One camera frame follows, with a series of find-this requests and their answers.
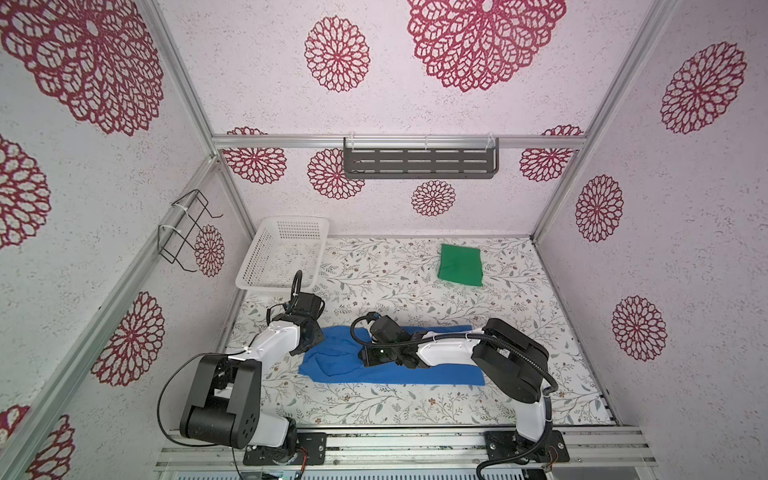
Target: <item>red doily pattern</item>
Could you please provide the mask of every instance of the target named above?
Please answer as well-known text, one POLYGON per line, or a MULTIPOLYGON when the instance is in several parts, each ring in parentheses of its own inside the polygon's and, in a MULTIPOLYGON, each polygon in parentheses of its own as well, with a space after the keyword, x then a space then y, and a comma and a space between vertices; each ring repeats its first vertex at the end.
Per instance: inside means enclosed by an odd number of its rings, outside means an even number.
POLYGON ((739 94, 745 70, 744 52, 725 41, 688 58, 661 99, 667 129, 687 134, 714 122, 739 94))
POLYGON ((0 31, 40 91, 77 120, 133 135, 159 115, 163 70, 131 0, 0 0, 0 31))
MULTIPOLYGON (((581 135, 584 132, 573 125, 558 125, 549 128, 542 135, 581 135)), ((523 176, 545 182, 560 177, 574 151, 567 148, 526 148, 520 158, 523 176)))
POLYGON ((608 175, 598 175, 584 185, 578 196, 578 231, 591 242, 605 240, 619 226, 623 206, 619 183, 608 175))
POLYGON ((306 66, 312 76, 331 91, 348 91, 368 73, 366 37, 346 18, 325 17, 310 30, 304 42, 306 66))
POLYGON ((126 386, 139 380, 157 359, 165 335, 163 309, 148 292, 141 292, 132 310, 101 351, 91 373, 100 383, 126 386))
POLYGON ((74 453, 74 429, 69 425, 69 415, 62 415, 27 468, 27 480, 61 480, 69 472, 69 462, 74 453))
POLYGON ((366 184, 365 180, 351 180, 344 175, 343 158, 338 148, 327 148, 317 152, 306 168, 312 186, 328 198, 354 197, 366 184))
POLYGON ((224 240, 213 225, 206 225, 194 242, 194 259, 205 276, 215 276, 224 265, 224 240))
POLYGON ((628 296, 620 301, 612 324, 619 346, 636 360, 653 360, 667 346, 667 324, 656 306, 645 298, 628 296))
MULTIPOLYGON (((229 135, 266 135, 251 127, 238 127, 229 135)), ((255 184, 271 184, 286 173, 286 156, 282 148, 227 148, 221 154, 232 171, 255 184)))
POLYGON ((0 135, 0 249, 35 236, 51 211, 50 196, 35 159, 0 135))
POLYGON ((28 406, 14 405, 10 409, 0 412, 0 449, 8 441, 18 423, 29 410, 28 406))
POLYGON ((488 90, 531 64, 565 0, 408 0, 414 55, 445 87, 488 90))
POLYGON ((434 217, 444 214, 453 206, 456 192, 450 184, 440 180, 430 180, 419 185, 411 196, 411 205, 421 215, 434 217))

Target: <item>white plastic basket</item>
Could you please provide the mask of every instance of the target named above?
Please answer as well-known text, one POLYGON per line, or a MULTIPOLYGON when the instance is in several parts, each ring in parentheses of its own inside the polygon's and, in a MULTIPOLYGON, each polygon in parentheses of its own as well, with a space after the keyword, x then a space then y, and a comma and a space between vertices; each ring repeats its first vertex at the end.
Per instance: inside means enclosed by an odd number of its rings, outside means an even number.
POLYGON ((329 221, 320 217, 267 217, 259 225, 240 266, 237 288, 289 293, 293 275, 302 270, 301 289, 317 283, 329 221))

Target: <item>floral tablecloth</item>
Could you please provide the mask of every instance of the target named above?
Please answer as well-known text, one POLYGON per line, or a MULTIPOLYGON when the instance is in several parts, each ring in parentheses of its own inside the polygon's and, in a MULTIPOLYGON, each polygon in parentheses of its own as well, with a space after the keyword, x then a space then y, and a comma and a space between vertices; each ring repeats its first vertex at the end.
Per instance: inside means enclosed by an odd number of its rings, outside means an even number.
MULTIPOLYGON (((560 384, 555 425, 613 425, 530 240, 510 238, 329 238, 314 293, 326 301, 321 326, 349 325, 375 310, 400 325, 484 326, 506 320, 550 353, 560 384), (437 278, 440 245, 479 248, 483 287, 437 278)), ((230 337, 236 349, 266 326, 280 296, 248 296, 230 337)), ((285 356, 262 379, 267 411, 298 424, 471 425, 515 422, 509 398, 485 386, 315 383, 298 373, 303 355, 285 356)))

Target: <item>blue folded shirt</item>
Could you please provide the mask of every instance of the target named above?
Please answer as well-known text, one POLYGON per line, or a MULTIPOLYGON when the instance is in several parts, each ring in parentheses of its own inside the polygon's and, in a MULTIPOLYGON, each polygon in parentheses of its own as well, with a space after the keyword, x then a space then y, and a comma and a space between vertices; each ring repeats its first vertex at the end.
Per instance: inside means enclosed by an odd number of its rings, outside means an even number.
MULTIPOLYGON (((463 326, 404 326, 408 333, 428 330, 435 333, 465 332, 463 326)), ((361 340, 369 342, 366 329, 355 329, 361 340)), ((348 326, 323 329, 324 342, 304 354, 299 373, 320 383, 393 383, 400 385, 485 385, 482 371, 475 365, 437 365, 428 369, 408 369, 394 362, 365 367, 357 354, 362 345, 349 334, 348 326)))

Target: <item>green folded fabric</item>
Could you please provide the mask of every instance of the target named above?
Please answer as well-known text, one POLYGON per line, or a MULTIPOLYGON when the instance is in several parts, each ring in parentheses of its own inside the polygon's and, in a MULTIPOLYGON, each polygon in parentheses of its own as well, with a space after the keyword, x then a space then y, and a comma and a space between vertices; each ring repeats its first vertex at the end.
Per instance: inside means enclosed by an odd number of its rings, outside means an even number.
POLYGON ((440 271, 437 277, 462 285, 482 286, 480 250, 444 243, 440 249, 440 271))

